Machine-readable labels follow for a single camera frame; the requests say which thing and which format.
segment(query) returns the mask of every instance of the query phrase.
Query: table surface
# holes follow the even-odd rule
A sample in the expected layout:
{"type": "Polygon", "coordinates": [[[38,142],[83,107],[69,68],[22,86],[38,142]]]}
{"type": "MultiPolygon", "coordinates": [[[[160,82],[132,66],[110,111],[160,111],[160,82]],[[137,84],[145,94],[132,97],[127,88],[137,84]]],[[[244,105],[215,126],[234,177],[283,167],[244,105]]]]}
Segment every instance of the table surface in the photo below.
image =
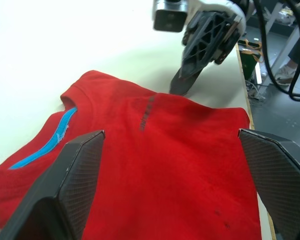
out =
{"type": "MultiPolygon", "coordinates": [[[[98,70],[167,93],[180,67],[182,33],[153,30],[152,0],[0,1],[0,163],[63,110],[60,95],[98,70]]],[[[250,113],[238,49],[209,64],[187,97],[250,113]]],[[[271,239],[259,199],[262,239],[271,239]]]]}

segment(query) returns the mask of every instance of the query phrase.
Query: blue stripe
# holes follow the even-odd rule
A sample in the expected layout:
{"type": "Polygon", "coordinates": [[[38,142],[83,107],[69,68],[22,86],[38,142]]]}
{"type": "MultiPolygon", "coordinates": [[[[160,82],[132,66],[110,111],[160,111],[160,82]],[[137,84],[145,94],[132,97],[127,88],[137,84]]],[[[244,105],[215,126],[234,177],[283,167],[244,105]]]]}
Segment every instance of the blue stripe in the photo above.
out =
{"type": "Polygon", "coordinates": [[[38,158],[46,155],[47,153],[51,152],[57,146],[57,144],[64,138],[68,127],[68,123],[76,111],[77,108],[74,107],[68,110],[67,112],[65,112],[50,140],[39,151],[17,162],[13,166],[11,166],[10,169],[22,168],[28,165],[29,163],[37,160],[38,158]]]}

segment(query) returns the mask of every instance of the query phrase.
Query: red t-shirt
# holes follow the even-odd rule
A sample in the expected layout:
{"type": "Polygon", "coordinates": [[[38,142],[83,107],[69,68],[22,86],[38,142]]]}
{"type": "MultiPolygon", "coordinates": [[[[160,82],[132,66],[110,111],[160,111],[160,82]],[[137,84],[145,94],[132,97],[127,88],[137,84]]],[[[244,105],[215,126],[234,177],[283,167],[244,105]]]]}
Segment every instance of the red t-shirt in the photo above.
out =
{"type": "Polygon", "coordinates": [[[212,109],[89,71],[62,96],[77,107],[63,139],[28,165],[65,112],[0,165],[0,228],[66,142],[105,130],[97,190],[84,240],[260,240],[257,193],[239,128],[242,108],[212,109]]]}

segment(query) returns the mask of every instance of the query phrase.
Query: gray floor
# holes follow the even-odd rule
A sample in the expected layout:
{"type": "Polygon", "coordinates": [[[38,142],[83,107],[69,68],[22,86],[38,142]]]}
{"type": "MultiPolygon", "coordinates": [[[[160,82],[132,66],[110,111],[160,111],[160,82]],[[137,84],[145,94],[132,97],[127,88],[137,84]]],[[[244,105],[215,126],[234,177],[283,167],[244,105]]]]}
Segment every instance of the gray floor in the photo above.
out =
{"type": "MultiPolygon", "coordinates": [[[[248,27],[246,38],[248,40],[260,38],[259,30],[248,27]]],[[[276,59],[286,41],[287,38],[284,36],[269,34],[267,42],[271,63],[276,59]]],[[[261,72],[266,72],[263,64],[261,72]]],[[[300,77],[295,87],[294,91],[300,93],[300,77]]],[[[263,102],[250,100],[255,129],[293,140],[300,146],[300,102],[291,100],[289,96],[279,92],[273,85],[267,88],[264,97],[263,102]]]]}

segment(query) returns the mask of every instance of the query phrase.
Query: person's foot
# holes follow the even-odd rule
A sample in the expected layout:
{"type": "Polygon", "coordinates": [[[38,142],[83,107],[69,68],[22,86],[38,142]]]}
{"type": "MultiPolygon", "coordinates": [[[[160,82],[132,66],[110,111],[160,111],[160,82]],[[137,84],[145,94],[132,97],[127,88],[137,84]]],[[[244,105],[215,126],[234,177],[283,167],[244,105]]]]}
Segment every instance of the person's foot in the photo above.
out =
{"type": "Polygon", "coordinates": [[[279,71],[275,75],[275,80],[279,85],[287,86],[290,85],[294,75],[296,73],[296,70],[284,65],[279,69],[279,71]]]}

